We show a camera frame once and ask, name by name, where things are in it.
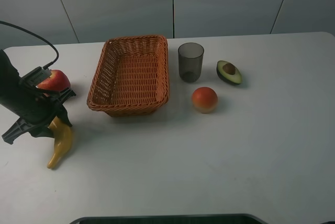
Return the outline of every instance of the avocado skin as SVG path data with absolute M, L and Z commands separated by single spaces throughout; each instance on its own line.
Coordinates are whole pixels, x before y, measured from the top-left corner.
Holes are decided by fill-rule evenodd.
M 216 74 L 218 74 L 218 77 L 219 77 L 222 81 L 226 82 L 227 84 L 234 85 L 234 86 L 239 85 L 239 84 L 237 84 L 237 83 L 234 83 L 234 82 L 230 81 L 229 79 L 226 79 L 224 76 L 222 76 L 221 73 L 220 73 L 220 71 L 218 70 L 217 67 L 216 67 Z

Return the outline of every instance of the basket rim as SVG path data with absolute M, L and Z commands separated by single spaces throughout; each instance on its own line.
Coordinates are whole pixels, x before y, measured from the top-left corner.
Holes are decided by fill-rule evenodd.
M 166 64 L 168 65 L 168 41 L 165 36 L 162 35 L 144 35 L 144 36 L 131 36 L 131 37 L 117 37 L 117 38 L 112 38 L 107 40 L 104 43 L 104 46 L 102 48 L 102 52 L 106 50 L 108 45 L 113 41 L 113 40 L 122 40 L 122 41 L 127 41 L 127 40 L 134 40 L 134 39 L 142 39 L 142 38 L 160 38 L 162 42 L 164 43 L 164 49 L 165 49 L 165 61 Z M 100 59 L 98 62 L 98 65 L 103 61 L 103 55 L 100 55 Z M 99 72 L 96 70 L 93 76 L 93 80 L 96 78 L 96 76 L 99 75 Z M 138 106 L 144 106 L 147 108 L 155 108 L 162 106 L 169 100 L 169 90 L 170 90 L 170 81 L 169 81 L 169 71 L 166 73 L 166 89 L 163 91 L 163 96 L 161 100 L 156 100 L 154 102 L 150 103 L 141 103 L 141 104 L 126 104 L 126 105 L 108 105 L 108 104 L 97 104 L 93 102 L 93 94 L 95 92 L 96 86 L 94 85 L 92 80 L 90 90 L 88 92 L 88 97 L 87 97 L 87 105 L 91 110 L 94 111 L 105 111 L 108 109 L 117 109 L 117 110 L 122 110 L 122 111 L 130 111 L 133 110 L 133 107 L 138 107 Z

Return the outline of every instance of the white wall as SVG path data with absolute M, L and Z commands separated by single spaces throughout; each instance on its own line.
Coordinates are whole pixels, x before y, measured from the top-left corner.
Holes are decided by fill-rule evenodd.
M 0 0 L 0 20 L 31 30 L 52 43 L 78 43 L 61 0 Z M 0 25 L 0 48 L 44 44 Z
M 284 0 L 272 33 L 313 31 L 335 35 L 335 0 Z
M 62 0 L 80 42 L 161 34 L 173 37 L 172 0 Z
M 282 0 L 174 0 L 175 37 L 271 32 Z

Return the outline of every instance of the avocado half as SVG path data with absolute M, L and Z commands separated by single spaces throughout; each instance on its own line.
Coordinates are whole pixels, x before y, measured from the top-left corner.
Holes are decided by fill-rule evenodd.
M 216 73 L 219 78 L 231 85 L 239 85 L 242 83 L 242 75 L 240 71 L 227 61 L 218 61 L 216 65 Z

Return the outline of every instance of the gray translucent cup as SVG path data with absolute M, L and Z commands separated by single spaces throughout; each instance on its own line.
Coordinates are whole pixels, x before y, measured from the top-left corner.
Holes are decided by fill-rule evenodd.
M 203 66 L 204 48 L 195 43 L 187 42 L 178 48 L 179 76 L 186 83 L 197 81 Z

